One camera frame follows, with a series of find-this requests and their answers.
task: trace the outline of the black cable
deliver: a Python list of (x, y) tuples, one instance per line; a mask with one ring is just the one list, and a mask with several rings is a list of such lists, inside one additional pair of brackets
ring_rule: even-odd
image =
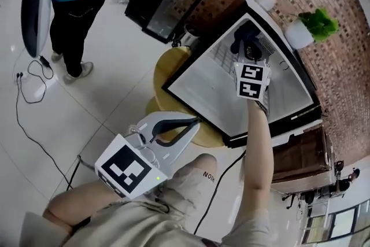
[[(23, 133), (24, 133), (24, 135), (29, 139), (29, 140), (31, 140), (32, 142), (34, 142), (34, 143), (36, 143), (38, 146), (40, 146), (41, 147), (41, 149), (46, 153), (46, 155), (48, 156), (48, 157), (50, 157), (51, 158), (51, 160), (53, 161), (53, 163), (54, 163), (54, 165), (55, 165), (55, 167), (58, 169), (58, 171), (63, 175), (63, 177), (64, 177), (64, 179), (65, 179), (65, 181), (67, 182), (67, 184), (69, 184), (69, 181), (67, 180), (67, 178), (66, 178), (66, 176), (64, 175), (64, 173), (59, 169), (59, 167), (58, 167), (58, 165), (57, 165), (57, 163), (56, 163), (56, 161), (55, 161), (55, 159), (53, 159), (53, 157), (45, 150), (45, 148), (39, 143), (39, 142), (37, 142), (36, 140), (34, 140), (33, 138), (31, 138), (28, 134), (27, 134), (27, 132), (25, 131), (25, 129), (24, 129), (24, 127), (21, 125), (21, 123), (19, 122), (19, 115), (18, 115), (18, 102), (19, 102), (19, 93), (20, 93), (20, 90), (21, 90), (21, 88), (20, 88), (20, 84), (19, 84), (19, 82), (18, 82), (18, 79), (19, 79), (19, 81), (20, 81), (20, 84), (22, 84), (22, 76), (21, 75), (19, 75), (19, 73), (17, 73), (17, 88), (18, 88), (18, 92), (17, 92), (17, 101), (16, 101), (16, 116), (17, 116), (17, 123), (18, 123), (18, 125), (21, 127), (21, 129), (23, 130)], [(43, 96), (42, 96), (42, 98), (41, 98), (41, 100), (39, 100), (38, 102), (41, 102), (42, 101), (42, 99), (43, 99), (43, 97), (44, 97), (44, 95), (45, 95), (45, 92), (46, 92), (46, 89), (45, 89), (45, 91), (44, 91), (44, 94), (43, 94)], [(34, 104), (34, 103), (38, 103), (38, 102), (28, 102), (27, 100), (26, 100), (26, 102), (27, 103), (29, 103), (29, 104)]]
[(212, 205), (212, 202), (213, 202), (213, 199), (214, 197), (216, 196), (216, 193), (217, 193), (217, 189), (219, 188), (219, 185), (220, 185), (220, 182), (223, 178), (223, 176), (227, 173), (227, 171), (229, 171), (229, 169), (232, 168), (232, 166), (234, 166), (238, 161), (240, 161), (243, 156), (245, 155), (245, 151), (242, 153), (242, 155), (240, 157), (238, 157), (229, 167), (227, 167), (227, 169), (221, 174), (221, 177), (219, 179), (219, 181), (217, 182), (217, 185), (216, 185), (216, 188), (214, 189), (214, 192), (213, 192), (213, 195), (212, 195), (212, 198), (210, 199), (209, 201), (209, 204), (208, 204), (208, 207), (207, 207), (207, 210), (206, 212), (204, 213), (204, 215), (202, 216), (201, 220), (199, 221), (197, 227), (195, 228), (195, 231), (194, 231), (194, 235), (197, 233), (198, 229), (199, 229), (199, 226), (201, 226), (204, 218), (206, 217), (206, 215), (208, 214), (208, 210), (210, 208), (210, 206)]
[(32, 73), (32, 72), (30, 72), (30, 71), (29, 71), (29, 67), (32, 65), (32, 63), (33, 63), (33, 62), (38, 63), (38, 64), (41, 66), (42, 74), (43, 74), (43, 76), (44, 76), (46, 79), (50, 80), (50, 79), (52, 79), (52, 78), (54, 77), (54, 71), (53, 71), (51, 68), (50, 68), (51, 73), (52, 73), (52, 74), (51, 74), (51, 77), (50, 77), (50, 78), (48, 78), (48, 77), (45, 75), (45, 73), (44, 73), (44, 67), (42, 66), (42, 64), (41, 64), (39, 61), (37, 61), (37, 60), (32, 60), (32, 61), (28, 64), (27, 72), (28, 72), (30, 75), (35, 76), (35, 77), (39, 78), (39, 79), (42, 81), (42, 83), (44, 84), (44, 86), (45, 86), (44, 92), (43, 92), (42, 97), (41, 97), (41, 99), (40, 99), (40, 100), (37, 100), (37, 101), (28, 101), (28, 100), (25, 98), (25, 96), (24, 96), (23, 89), (22, 89), (22, 77), (20, 77), (20, 80), (19, 80), (19, 81), (20, 81), (20, 90), (21, 90), (21, 93), (22, 93), (22, 96), (23, 96), (24, 101), (25, 101), (26, 103), (28, 103), (28, 104), (40, 103), (40, 102), (44, 99), (44, 96), (45, 96), (45, 94), (46, 94), (46, 90), (47, 90), (46, 83), (44, 82), (44, 80), (42, 79), (42, 77), (41, 77), (40, 75), (34, 74), (34, 73)]
[(75, 174), (76, 174), (77, 169), (79, 168), (79, 165), (80, 165), (80, 164), (81, 164), (81, 162), (79, 161), (79, 162), (77, 163), (77, 165), (76, 165), (76, 168), (73, 170), (73, 173), (72, 173), (71, 179), (70, 179), (70, 180), (69, 180), (69, 182), (68, 182), (68, 186), (67, 186), (67, 190), (66, 190), (66, 191), (68, 191), (68, 190), (69, 190), (69, 188), (72, 188), (71, 184), (72, 184), (72, 181), (73, 181), (73, 177), (75, 177)]

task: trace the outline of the wooden stool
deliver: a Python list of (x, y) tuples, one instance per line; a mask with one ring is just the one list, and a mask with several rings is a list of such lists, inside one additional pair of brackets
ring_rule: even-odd
[[(179, 101), (174, 99), (171, 95), (166, 93), (162, 86), (171, 77), (179, 67), (190, 56), (187, 47), (174, 47), (166, 51), (158, 60), (154, 70), (154, 94), (155, 96), (146, 105), (146, 114), (155, 111), (178, 111), (194, 115), (189, 109), (182, 105)], [(165, 140), (171, 140), (183, 128), (179, 128), (162, 135)], [(224, 146), (222, 136), (208, 123), (201, 123), (198, 133), (192, 140), (192, 143), (203, 146), (205, 148), (217, 148)]]

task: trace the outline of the shorts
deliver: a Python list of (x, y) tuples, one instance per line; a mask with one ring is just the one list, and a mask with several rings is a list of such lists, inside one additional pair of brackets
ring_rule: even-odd
[(156, 201), (166, 205), (168, 213), (189, 231), (187, 220), (195, 213), (205, 211), (215, 187), (216, 180), (212, 174), (189, 163), (162, 184)]

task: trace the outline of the window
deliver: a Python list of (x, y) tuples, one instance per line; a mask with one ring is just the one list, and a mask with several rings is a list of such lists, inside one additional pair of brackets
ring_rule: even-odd
[(301, 244), (333, 241), (359, 232), (370, 234), (370, 200), (329, 214), (326, 223), (324, 215), (308, 217)]

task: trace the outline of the leg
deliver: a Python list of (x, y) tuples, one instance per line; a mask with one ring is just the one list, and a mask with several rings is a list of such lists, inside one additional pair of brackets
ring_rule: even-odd
[(53, 50), (63, 54), (68, 74), (78, 77), (84, 41), (105, 0), (54, 2), (55, 16), (50, 28)]
[(294, 198), (295, 198), (295, 194), (292, 194), (292, 195), (291, 195), (290, 205), (287, 207), (287, 209), (290, 209), (290, 208), (293, 206)]
[(217, 160), (210, 154), (201, 154), (179, 169), (165, 184), (158, 200), (170, 208), (186, 229), (185, 222), (209, 202), (216, 186), (214, 175)]
[(63, 47), (64, 47), (64, 38), (63, 38), (63, 32), (65, 31), (63, 29), (64, 25), (64, 15), (61, 13), (61, 11), (58, 10), (59, 5), (58, 3), (53, 2), (53, 8), (54, 8), (54, 18), (51, 22), (50, 26), (50, 39), (51, 39), (51, 45), (53, 47), (53, 51), (56, 52), (58, 55), (61, 55), (63, 53)]
[(286, 199), (288, 199), (289, 197), (291, 197), (291, 194), (288, 194), (286, 195), (285, 197), (282, 197), (282, 201), (285, 201)]

